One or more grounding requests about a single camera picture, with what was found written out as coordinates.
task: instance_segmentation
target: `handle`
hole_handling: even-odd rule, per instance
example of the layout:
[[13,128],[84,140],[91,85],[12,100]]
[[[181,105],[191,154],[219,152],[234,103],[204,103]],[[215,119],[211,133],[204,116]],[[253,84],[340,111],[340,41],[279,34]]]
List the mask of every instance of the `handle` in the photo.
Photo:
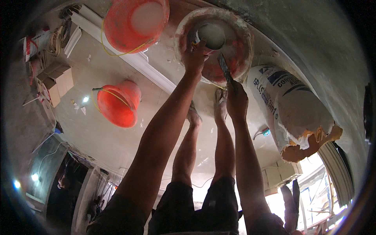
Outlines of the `handle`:
[[235,80],[232,78],[231,74],[230,74],[230,71],[225,71],[223,73],[224,77],[226,78],[226,81],[231,83],[232,87],[233,87],[233,90],[234,90],[234,94],[236,95],[238,93],[238,87],[235,83]]

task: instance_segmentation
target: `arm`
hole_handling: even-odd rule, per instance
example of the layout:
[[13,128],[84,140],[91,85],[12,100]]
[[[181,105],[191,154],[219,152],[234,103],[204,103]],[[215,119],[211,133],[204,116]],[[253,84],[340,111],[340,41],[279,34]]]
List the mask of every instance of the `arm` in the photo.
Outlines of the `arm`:
[[115,194],[131,200],[148,216],[162,175],[187,116],[194,90],[201,79],[205,41],[183,58],[186,72],[173,93],[147,126],[136,156]]
[[231,83],[227,83],[227,111],[235,128],[236,181],[244,220],[249,231],[254,221],[260,215],[270,213],[270,209],[265,200],[261,168],[246,121],[248,97],[240,83],[234,82],[234,85],[238,88],[236,94]]

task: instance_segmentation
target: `hand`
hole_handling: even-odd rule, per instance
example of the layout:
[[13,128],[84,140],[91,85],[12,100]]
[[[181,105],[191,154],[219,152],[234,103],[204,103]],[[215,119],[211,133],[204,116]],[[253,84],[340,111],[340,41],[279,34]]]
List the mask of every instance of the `hand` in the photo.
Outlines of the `hand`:
[[186,73],[201,75],[202,69],[204,68],[204,62],[208,58],[208,56],[204,55],[205,45],[205,39],[200,40],[195,46],[196,48],[193,50],[192,46],[187,45],[187,49],[182,57]]
[[[237,87],[236,94],[234,93],[233,85]],[[243,86],[234,81],[227,83],[227,112],[229,113],[232,122],[238,123],[246,120],[248,109],[248,96],[244,91]]]

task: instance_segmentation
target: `concrete wall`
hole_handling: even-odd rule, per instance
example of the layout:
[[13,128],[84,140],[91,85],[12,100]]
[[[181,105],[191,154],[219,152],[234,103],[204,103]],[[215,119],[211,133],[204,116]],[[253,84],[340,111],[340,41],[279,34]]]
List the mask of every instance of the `concrete wall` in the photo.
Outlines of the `concrete wall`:
[[86,234],[87,211],[90,203],[94,200],[99,178],[99,167],[88,170],[74,209],[71,234]]
[[335,1],[207,0],[237,12],[301,69],[343,128],[337,144],[349,156],[355,190],[367,163],[364,87],[370,80],[356,32]]

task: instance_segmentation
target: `light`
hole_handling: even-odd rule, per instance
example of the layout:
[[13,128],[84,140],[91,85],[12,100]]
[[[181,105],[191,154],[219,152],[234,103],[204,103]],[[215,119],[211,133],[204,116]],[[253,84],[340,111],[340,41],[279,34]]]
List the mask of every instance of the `light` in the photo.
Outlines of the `light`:
[[31,179],[32,179],[33,181],[38,181],[39,177],[38,177],[37,174],[33,174],[33,175],[31,176]]
[[21,187],[21,184],[18,180],[13,181],[14,187],[19,189]]
[[335,222],[335,225],[338,225],[338,224],[342,221],[342,219],[343,219],[343,217],[340,218],[339,220],[337,220],[337,221]]

